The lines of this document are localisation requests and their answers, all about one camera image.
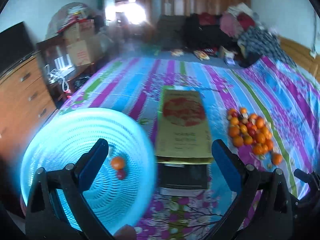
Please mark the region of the wooden chest of drawers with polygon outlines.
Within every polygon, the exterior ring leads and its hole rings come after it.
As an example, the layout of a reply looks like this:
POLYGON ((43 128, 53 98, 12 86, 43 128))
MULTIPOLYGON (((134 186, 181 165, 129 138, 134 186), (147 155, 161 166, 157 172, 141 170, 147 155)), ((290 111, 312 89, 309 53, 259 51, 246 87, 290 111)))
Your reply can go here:
POLYGON ((1 157, 21 155, 55 112, 37 55, 1 76, 1 157))

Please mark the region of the blue plastic basket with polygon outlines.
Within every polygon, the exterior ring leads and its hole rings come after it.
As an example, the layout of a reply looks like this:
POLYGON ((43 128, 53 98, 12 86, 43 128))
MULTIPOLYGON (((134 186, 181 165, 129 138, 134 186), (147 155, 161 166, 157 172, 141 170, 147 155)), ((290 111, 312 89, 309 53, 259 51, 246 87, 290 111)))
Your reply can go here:
POLYGON ((29 239, 131 239, 156 184, 153 146, 138 122, 106 108, 54 118, 23 156, 29 239))

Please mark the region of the small red tomato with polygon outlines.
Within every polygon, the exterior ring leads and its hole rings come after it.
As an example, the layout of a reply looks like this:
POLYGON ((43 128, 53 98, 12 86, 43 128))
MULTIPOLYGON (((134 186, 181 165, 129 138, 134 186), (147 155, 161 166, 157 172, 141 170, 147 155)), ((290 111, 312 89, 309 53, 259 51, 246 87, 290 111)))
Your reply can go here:
POLYGON ((116 176, 119 180, 123 180, 126 177, 126 172, 124 169, 118 170, 116 176))

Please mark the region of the mandarin with stem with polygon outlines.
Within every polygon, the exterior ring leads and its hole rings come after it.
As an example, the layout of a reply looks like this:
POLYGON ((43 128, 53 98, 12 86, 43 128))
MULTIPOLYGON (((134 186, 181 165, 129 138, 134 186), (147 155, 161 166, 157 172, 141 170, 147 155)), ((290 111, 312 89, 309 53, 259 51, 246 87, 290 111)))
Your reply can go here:
POLYGON ((112 158, 111 166, 114 170, 123 170, 125 167, 125 160, 120 156, 116 156, 112 158))

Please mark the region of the pile of clothes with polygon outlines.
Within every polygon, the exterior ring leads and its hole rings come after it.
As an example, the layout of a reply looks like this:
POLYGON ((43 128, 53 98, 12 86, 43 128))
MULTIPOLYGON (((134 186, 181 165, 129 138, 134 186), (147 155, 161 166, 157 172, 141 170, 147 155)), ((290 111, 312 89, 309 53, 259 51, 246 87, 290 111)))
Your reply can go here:
POLYGON ((281 48, 280 39, 272 30, 254 19, 245 3, 229 7, 218 15, 203 12, 190 16, 160 16, 154 36, 164 50, 176 55, 188 51, 199 59, 221 57, 238 59, 248 67, 262 56, 289 66, 293 59, 281 48))

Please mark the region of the lone right mandarin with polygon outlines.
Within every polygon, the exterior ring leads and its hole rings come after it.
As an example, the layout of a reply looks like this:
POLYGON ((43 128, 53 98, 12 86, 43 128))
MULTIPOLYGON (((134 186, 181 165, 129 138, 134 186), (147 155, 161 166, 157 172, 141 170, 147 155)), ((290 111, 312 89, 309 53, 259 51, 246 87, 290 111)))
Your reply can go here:
POLYGON ((271 157, 272 157, 271 160, 273 165, 278 166, 283 161, 283 157, 279 153, 272 153, 271 157))

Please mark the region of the black television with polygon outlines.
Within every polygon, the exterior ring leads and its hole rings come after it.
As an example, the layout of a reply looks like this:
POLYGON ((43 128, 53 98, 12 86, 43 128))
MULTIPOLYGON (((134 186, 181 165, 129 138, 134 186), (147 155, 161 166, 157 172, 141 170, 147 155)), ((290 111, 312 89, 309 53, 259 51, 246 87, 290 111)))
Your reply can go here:
POLYGON ((1 32, 0 42, 1 74, 31 56, 35 51, 24 22, 1 32))

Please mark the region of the wooden headboard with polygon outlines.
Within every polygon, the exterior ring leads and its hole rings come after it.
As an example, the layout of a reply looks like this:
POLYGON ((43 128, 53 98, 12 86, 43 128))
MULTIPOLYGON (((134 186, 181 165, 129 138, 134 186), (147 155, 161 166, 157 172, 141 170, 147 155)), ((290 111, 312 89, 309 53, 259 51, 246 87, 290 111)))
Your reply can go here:
POLYGON ((279 39, 280 46, 287 55, 319 81, 319 55, 312 56, 309 48, 306 48, 293 40, 281 36, 279 39))

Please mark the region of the colourful floral bed sheet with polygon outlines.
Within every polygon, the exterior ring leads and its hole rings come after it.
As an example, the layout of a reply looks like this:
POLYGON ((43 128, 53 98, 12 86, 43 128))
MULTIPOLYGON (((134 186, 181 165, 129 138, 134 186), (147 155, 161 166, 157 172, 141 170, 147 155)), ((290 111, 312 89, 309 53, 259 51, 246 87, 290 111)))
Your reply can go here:
MULTIPOLYGON (((294 177, 319 168, 319 83, 301 67, 263 57, 245 69, 198 62, 133 57, 117 59, 94 74, 60 108, 63 115, 88 107, 110 108, 135 119, 155 140, 162 92, 200 92, 213 139, 221 139, 246 164, 272 171, 272 157, 256 157, 249 146, 233 147, 227 112, 245 108, 262 117, 272 133, 275 152, 282 156, 289 191, 298 198, 308 185, 294 177)), ((216 164, 209 168, 209 188, 194 197, 156 193, 136 225, 138 239, 201 239, 235 198, 216 164)))

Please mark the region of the cardboard fruit box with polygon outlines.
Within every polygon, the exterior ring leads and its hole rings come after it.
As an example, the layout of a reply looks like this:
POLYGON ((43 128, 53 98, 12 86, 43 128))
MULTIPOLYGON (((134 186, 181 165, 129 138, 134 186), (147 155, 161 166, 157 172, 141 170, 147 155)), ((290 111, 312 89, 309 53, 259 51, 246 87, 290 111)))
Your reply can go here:
POLYGON ((163 90, 156 136, 160 194, 195 197, 207 190, 211 146, 201 94, 189 88, 163 90))

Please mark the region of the stacked cardboard boxes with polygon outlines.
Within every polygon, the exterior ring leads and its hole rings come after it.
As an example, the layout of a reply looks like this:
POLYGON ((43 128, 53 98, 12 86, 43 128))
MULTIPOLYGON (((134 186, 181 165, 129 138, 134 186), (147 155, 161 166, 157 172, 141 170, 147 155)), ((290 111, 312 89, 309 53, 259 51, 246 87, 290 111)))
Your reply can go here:
POLYGON ((51 18, 46 39, 60 35, 75 66, 91 64, 100 53, 95 35, 96 16, 96 12, 85 3, 68 3, 51 18))

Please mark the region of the large front-left mandarin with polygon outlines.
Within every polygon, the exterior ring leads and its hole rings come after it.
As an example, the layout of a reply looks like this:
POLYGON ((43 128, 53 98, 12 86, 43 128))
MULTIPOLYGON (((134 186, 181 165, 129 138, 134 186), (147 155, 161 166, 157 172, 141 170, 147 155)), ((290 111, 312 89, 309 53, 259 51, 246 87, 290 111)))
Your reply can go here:
POLYGON ((237 135, 232 139, 233 146, 240 148, 244 145, 244 139, 242 136, 237 135))

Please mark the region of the orange mandarin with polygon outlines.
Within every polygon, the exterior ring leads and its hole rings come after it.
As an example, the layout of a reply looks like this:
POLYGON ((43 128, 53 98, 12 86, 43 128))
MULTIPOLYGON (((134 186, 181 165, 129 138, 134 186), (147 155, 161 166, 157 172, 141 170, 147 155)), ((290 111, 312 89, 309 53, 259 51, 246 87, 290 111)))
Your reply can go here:
POLYGON ((236 126, 229 126, 228 128, 228 135, 231 138, 237 137, 240 135, 240 128, 236 127, 236 126))

